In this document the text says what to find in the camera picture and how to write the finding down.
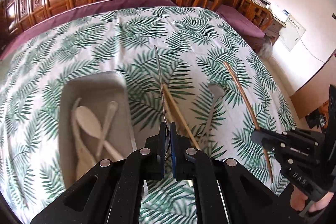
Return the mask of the gold chopstick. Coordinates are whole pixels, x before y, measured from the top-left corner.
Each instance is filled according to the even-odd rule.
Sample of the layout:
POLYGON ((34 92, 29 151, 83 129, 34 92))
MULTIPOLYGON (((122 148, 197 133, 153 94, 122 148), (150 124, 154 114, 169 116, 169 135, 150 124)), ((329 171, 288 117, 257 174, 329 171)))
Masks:
MULTIPOLYGON (((253 122, 253 124, 255 126, 255 129, 257 131, 260 131, 261 128, 260 128, 260 126, 258 124, 258 121, 256 119, 256 116, 255 116, 255 113, 253 111, 253 108, 252 108, 250 102, 248 101, 248 98, 247 98, 247 96, 245 94, 245 91, 242 88, 242 86, 241 86, 238 78, 236 77, 234 71, 232 70, 232 68, 230 67, 230 65, 226 61, 224 61, 224 66, 228 70, 228 73, 231 75, 231 77, 232 77, 235 85, 237 86, 238 91, 240 92, 240 94, 241 94, 241 96, 243 98, 243 101, 244 101, 244 103, 245 103, 245 105, 247 107, 248 113, 249 113, 249 115, 250 115, 250 117, 252 119, 252 122, 253 122)), ((270 163, 270 158, 269 158, 268 152, 264 148, 262 149, 262 151, 263 151, 263 154, 264 154, 264 157, 265 157, 265 160, 266 160, 266 164, 267 164, 267 167, 268 167, 268 170, 269 170, 271 183, 273 183, 273 172, 272 172, 272 166, 271 166, 271 163, 270 163)))

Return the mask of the small white plastic spoon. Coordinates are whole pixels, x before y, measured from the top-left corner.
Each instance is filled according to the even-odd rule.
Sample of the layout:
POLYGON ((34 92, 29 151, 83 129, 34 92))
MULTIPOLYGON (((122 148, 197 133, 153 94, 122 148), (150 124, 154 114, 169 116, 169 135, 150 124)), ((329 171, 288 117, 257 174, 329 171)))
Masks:
POLYGON ((100 140, 97 147, 96 157, 99 159, 102 153, 102 149, 105 144, 106 136, 109 132, 111 123, 113 121, 114 115, 116 114, 116 111, 118 109, 118 103, 116 101, 111 101, 108 103, 104 118, 104 123, 102 126, 102 133, 100 135, 100 140))

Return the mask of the light bamboo chopstick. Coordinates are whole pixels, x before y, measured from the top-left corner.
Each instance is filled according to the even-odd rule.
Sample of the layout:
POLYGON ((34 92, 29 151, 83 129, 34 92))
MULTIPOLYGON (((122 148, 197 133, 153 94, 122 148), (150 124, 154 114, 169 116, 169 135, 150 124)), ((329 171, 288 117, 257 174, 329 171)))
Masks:
POLYGON ((163 85, 163 94, 165 96, 166 102, 167 102, 167 109, 170 113, 170 116, 173 118, 172 121, 177 122, 178 128, 180 129, 179 132, 181 134, 187 134, 189 139, 192 141, 194 147, 198 150, 200 150, 200 146, 198 142, 196 141, 195 137, 193 136, 193 133, 189 129, 189 126, 182 115, 181 111, 179 110, 179 107, 177 103, 175 102, 173 96, 171 95, 168 87, 166 84, 163 85))

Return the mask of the grey rectangular metal tray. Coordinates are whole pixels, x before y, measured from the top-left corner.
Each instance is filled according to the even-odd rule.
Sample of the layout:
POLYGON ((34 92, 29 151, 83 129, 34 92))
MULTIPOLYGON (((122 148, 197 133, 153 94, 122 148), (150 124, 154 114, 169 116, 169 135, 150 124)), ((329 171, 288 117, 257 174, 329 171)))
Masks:
POLYGON ((96 73, 65 85, 60 100, 59 153, 67 188, 100 160, 123 160, 136 149, 121 73, 96 73))

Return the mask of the purple bench cushion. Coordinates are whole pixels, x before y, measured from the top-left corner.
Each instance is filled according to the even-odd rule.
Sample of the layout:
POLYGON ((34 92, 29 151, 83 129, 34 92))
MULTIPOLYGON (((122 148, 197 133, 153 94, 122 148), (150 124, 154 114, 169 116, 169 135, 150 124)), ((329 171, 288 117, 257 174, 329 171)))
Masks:
POLYGON ((76 19, 84 18, 108 11, 116 11, 121 9, 131 9, 140 7, 161 7, 175 6, 172 0, 104 0, 91 3, 81 7, 62 12, 61 14, 52 16, 44 22, 40 22, 28 30, 24 31, 16 38, 10 40, 9 44, 1 52, 1 59, 7 58, 12 52, 16 51, 22 44, 64 23, 71 22, 76 19))

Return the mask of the palm leaf tablecloth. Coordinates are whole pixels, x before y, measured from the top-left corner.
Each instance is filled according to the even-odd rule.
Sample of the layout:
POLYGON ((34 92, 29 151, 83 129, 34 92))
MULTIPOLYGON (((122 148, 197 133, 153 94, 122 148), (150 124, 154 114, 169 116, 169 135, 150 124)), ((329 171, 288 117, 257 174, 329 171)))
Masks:
POLYGON ((22 44, 1 62, 1 193, 22 223, 30 223, 65 189, 60 167, 60 98, 70 80, 116 71, 126 80, 138 146, 162 120, 154 45, 162 81, 196 139, 205 134, 213 95, 224 89, 211 122, 208 154, 234 157, 275 194, 288 180, 251 140, 254 125, 224 67, 235 72, 259 125, 282 132, 294 125, 289 106, 263 61, 210 10, 184 7, 124 9, 64 23, 22 44))

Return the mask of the wooden side table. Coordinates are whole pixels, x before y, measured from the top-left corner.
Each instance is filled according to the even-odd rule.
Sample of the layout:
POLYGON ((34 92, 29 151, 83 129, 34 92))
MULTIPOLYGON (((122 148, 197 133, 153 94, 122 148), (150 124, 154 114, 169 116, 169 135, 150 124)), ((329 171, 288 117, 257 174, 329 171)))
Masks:
POLYGON ((286 24, 274 16, 272 24, 264 31, 266 36, 270 38, 272 45, 279 38, 282 28, 286 28, 286 24))

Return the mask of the stainless steel spoon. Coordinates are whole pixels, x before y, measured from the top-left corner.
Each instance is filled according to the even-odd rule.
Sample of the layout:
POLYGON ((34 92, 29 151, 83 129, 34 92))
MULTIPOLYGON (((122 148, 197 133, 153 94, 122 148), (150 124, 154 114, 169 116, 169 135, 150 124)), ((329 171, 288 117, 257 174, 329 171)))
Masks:
POLYGON ((208 119, 207 119, 207 122, 206 122, 206 126, 205 126, 205 134, 203 136, 203 143, 205 143, 205 145, 207 145, 207 143, 209 142, 211 122, 212 122, 212 119, 213 119, 213 115, 214 115, 217 100, 222 98, 225 94, 224 89, 219 84, 209 83, 208 87, 209 87, 210 93, 213 95, 213 100, 212 100, 212 104, 211 104, 211 107, 210 107, 210 113, 209 113, 209 116, 208 116, 208 119))

